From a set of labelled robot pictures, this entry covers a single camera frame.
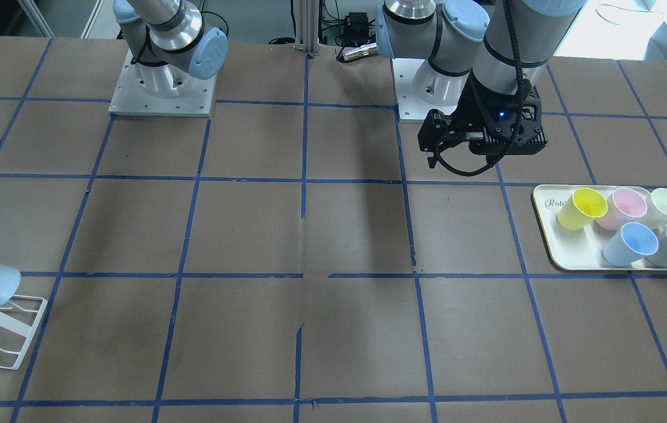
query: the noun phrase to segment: blue cup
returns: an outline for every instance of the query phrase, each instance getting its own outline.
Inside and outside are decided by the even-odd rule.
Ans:
[[[655,254],[659,246],[658,238],[650,228],[629,222],[602,247],[602,256],[613,266],[624,267]]]

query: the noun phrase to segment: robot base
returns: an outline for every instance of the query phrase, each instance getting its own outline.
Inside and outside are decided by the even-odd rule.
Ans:
[[[396,99],[399,105],[399,121],[404,123],[422,123],[425,116],[432,109],[441,110],[451,115],[456,105],[439,106],[426,102],[420,98],[414,88],[415,75],[424,59],[392,59],[393,86],[396,89]]]
[[[216,77],[199,80],[186,75],[177,96],[155,96],[140,86],[140,75],[130,64],[127,52],[109,112],[124,116],[174,116],[209,118],[213,106]]]

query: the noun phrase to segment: power adapter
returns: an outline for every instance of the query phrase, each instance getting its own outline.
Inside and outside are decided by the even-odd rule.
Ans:
[[[344,18],[342,40],[344,46],[361,46],[370,42],[368,14],[364,12],[349,12]]]

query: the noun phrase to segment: pink cup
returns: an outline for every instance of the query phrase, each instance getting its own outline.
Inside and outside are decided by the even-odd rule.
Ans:
[[[608,212],[597,219],[597,224],[607,230],[618,230],[647,214],[647,209],[647,202],[640,193],[628,187],[620,187],[608,197]]]

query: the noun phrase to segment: white tray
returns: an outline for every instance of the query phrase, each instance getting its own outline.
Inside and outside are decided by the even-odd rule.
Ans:
[[[653,270],[667,271],[667,267],[655,267],[647,260],[639,260],[626,267],[615,267],[602,256],[602,247],[610,241],[615,231],[604,230],[597,223],[583,229],[571,231],[563,228],[557,220],[558,212],[576,188],[589,187],[607,198],[619,187],[607,185],[538,185],[532,193],[532,203],[543,230],[548,253],[555,265],[564,270]],[[632,188],[646,198],[649,191],[642,187]]]

